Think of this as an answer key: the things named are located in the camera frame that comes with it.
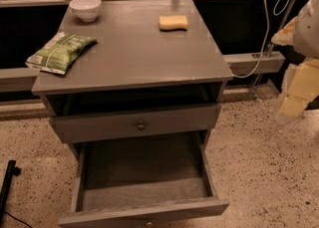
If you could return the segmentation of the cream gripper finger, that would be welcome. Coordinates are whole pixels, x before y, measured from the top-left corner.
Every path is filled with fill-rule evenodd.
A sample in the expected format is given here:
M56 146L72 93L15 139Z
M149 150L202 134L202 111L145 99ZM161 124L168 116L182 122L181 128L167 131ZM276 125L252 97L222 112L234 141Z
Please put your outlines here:
M293 36L295 32L296 17L291 19L281 30L279 30L272 38L271 42L280 46L292 46Z

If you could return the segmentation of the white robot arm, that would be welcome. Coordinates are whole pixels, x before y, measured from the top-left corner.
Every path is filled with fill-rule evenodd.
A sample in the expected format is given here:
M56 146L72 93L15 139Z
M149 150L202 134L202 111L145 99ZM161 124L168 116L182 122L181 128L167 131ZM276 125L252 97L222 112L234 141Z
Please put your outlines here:
M305 57L298 66L289 65L284 75L276 120L286 123L301 117L319 97L319 0L309 0L271 42L292 46Z

